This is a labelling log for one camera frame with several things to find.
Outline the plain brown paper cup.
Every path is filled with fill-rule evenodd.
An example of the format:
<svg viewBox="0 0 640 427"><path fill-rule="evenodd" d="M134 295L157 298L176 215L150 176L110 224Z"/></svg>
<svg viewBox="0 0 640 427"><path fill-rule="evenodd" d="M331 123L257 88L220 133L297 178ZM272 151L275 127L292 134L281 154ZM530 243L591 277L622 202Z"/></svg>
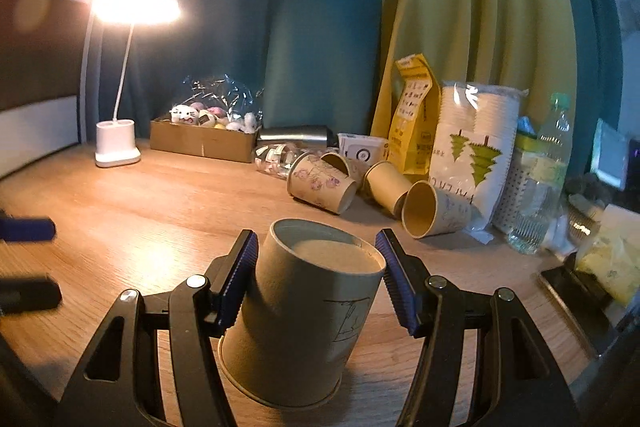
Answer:
<svg viewBox="0 0 640 427"><path fill-rule="evenodd" d="M308 409L340 387L386 261L323 223L273 222L236 323L218 343L229 381L257 402Z"/></svg>

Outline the rear lying paper cup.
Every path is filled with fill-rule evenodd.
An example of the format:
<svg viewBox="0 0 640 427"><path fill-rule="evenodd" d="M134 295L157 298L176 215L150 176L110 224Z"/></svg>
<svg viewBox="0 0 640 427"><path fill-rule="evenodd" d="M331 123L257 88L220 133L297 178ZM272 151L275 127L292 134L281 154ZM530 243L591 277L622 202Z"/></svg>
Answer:
<svg viewBox="0 0 640 427"><path fill-rule="evenodd" d="M323 153L321 159L346 174L346 176L349 176L349 178L355 180L358 188L361 187L364 175L370 168L364 161L346 157L340 153L333 152L333 150Z"/></svg>

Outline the middle brown paper cup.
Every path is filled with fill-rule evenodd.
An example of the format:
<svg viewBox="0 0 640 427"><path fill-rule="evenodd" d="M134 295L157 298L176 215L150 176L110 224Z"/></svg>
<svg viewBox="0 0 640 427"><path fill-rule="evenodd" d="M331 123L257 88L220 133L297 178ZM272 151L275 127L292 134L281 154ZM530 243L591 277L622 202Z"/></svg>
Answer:
<svg viewBox="0 0 640 427"><path fill-rule="evenodd" d="M370 167L363 177L363 193L399 219L412 183L387 160Z"/></svg>

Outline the packaged paper cup stack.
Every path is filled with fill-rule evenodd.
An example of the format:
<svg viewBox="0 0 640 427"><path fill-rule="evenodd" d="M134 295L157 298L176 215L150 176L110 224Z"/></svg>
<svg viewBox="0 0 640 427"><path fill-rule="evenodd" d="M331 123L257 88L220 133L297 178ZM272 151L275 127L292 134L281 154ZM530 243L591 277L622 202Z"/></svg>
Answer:
<svg viewBox="0 0 640 427"><path fill-rule="evenodd" d="M446 81L430 165L432 183L472 206L469 228L489 225L506 185L527 91Z"/></svg>

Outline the black smartphone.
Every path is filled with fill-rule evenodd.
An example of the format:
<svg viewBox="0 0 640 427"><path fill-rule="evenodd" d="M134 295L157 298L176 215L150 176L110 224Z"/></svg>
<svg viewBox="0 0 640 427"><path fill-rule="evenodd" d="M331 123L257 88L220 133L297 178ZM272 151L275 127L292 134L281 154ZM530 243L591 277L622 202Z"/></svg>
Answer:
<svg viewBox="0 0 640 427"><path fill-rule="evenodd" d="M563 310L590 355L601 358L618 337L618 330L606 315L613 298L593 275L575 271L570 262L542 271L539 280Z"/></svg>

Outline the yellow tissue pack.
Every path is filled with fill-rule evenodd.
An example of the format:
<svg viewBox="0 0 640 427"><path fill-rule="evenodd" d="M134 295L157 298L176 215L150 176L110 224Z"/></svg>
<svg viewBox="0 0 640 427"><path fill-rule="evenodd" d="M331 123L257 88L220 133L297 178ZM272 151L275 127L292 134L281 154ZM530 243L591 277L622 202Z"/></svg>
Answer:
<svg viewBox="0 0 640 427"><path fill-rule="evenodd" d="M575 268L593 275L621 305L628 306L639 290L639 215L608 205L597 233L580 247Z"/></svg>

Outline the small clear candy bag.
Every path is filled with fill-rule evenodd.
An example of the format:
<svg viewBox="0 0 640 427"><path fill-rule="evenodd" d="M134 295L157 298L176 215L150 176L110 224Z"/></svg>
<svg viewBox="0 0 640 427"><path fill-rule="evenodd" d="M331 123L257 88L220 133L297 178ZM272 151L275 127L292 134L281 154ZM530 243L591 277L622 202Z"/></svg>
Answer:
<svg viewBox="0 0 640 427"><path fill-rule="evenodd" d="M299 147L292 142L259 145L255 148L253 157L259 172L286 180L294 162L304 154L308 148Z"/></svg>

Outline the white perforated basket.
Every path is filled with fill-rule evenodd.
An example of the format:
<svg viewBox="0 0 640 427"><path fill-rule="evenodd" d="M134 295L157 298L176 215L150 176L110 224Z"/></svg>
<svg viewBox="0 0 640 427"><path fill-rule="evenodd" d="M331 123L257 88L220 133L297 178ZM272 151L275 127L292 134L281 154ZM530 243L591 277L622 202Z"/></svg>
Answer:
<svg viewBox="0 0 640 427"><path fill-rule="evenodd" d="M506 184L504 184L497 208L492 215L492 225L508 234L515 225L525 187L537 156L537 140L527 134L516 134L514 150Z"/></svg>

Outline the clear bag of toys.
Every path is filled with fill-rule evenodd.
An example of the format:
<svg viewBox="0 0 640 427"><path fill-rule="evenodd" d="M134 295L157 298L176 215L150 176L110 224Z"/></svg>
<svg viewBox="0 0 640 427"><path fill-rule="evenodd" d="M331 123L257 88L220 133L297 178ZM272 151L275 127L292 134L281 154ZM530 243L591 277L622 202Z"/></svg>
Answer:
<svg viewBox="0 0 640 427"><path fill-rule="evenodd" d="M227 74L188 77L184 95L171 106L168 121L191 127L253 134L262 127L262 92Z"/></svg>

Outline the stainless steel thermos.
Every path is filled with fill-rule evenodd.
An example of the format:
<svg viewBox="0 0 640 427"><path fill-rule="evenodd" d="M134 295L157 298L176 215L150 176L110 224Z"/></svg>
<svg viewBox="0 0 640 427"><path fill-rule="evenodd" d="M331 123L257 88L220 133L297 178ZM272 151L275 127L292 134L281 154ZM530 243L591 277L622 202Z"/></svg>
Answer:
<svg viewBox="0 0 640 427"><path fill-rule="evenodd" d="M294 126L262 128L257 133L256 145L293 143L309 150L325 150L337 146L337 135L326 126Z"/></svg>

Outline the small white printed box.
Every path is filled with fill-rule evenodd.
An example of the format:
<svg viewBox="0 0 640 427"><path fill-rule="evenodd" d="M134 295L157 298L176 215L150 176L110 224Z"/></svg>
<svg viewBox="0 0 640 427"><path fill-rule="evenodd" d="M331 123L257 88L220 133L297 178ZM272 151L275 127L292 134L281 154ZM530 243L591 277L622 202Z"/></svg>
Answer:
<svg viewBox="0 0 640 427"><path fill-rule="evenodd" d="M337 135L340 153L350 159L357 159L369 166L385 160L388 155L388 141L378 136L339 133Z"/></svg>

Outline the white desk lamp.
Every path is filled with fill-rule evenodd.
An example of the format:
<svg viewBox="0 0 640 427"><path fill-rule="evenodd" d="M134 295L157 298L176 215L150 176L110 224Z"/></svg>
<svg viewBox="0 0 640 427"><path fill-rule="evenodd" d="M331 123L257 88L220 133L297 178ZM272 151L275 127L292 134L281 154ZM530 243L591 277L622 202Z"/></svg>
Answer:
<svg viewBox="0 0 640 427"><path fill-rule="evenodd" d="M119 118L118 113L134 30L170 25L180 18L182 11L178 0L92 0L91 13L104 25L128 29L112 118L96 124L94 163L99 168L132 165L141 159L134 132L136 125L132 119Z"/></svg>

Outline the yellow paper bag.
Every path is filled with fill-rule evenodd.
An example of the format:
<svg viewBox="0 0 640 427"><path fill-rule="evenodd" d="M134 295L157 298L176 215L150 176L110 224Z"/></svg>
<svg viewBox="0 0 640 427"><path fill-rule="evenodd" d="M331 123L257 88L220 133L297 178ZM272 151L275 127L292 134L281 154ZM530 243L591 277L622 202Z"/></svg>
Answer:
<svg viewBox="0 0 640 427"><path fill-rule="evenodd" d="M426 179L439 117L440 86L422 53L401 58L396 67L404 89L388 132L388 160L410 179Z"/></svg>

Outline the teal curtain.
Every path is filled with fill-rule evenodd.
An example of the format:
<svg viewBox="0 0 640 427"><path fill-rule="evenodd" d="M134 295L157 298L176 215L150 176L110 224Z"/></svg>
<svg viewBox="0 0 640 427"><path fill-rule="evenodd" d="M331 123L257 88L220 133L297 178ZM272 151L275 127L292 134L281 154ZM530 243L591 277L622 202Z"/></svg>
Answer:
<svg viewBox="0 0 640 427"><path fill-rule="evenodd" d="M268 128L368 131L382 0L177 1L168 26L92 28L88 124L118 114L148 136L193 80L227 75L257 95Z"/></svg>

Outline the yellow green curtain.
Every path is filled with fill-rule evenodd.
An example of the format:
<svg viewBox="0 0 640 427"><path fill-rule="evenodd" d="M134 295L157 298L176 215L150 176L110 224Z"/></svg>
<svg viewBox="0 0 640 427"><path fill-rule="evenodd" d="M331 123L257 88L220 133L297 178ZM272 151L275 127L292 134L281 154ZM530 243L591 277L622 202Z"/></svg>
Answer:
<svg viewBox="0 0 640 427"><path fill-rule="evenodd" d="M570 0L383 0L380 83L370 132L385 136L399 98L398 58L421 53L438 81L526 92L522 112L546 117L550 95L575 96Z"/></svg>

